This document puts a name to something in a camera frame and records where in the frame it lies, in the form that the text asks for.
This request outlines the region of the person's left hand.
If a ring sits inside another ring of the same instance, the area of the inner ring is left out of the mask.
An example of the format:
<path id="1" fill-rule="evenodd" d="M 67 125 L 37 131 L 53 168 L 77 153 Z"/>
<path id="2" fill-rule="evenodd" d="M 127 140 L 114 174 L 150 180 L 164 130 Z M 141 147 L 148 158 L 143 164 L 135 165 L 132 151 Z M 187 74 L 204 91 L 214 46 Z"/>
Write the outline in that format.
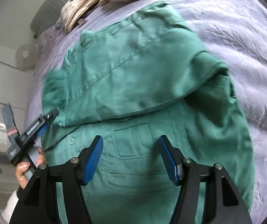
<path id="1" fill-rule="evenodd" d="M 40 164 L 45 163 L 45 156 L 43 155 L 43 149 L 38 147 L 38 157 L 36 162 L 36 167 Z M 25 176 L 25 173 L 29 170 L 30 163 L 29 162 L 20 162 L 17 164 L 15 169 L 15 176 L 19 183 L 19 186 L 24 189 L 28 183 L 28 179 Z"/>

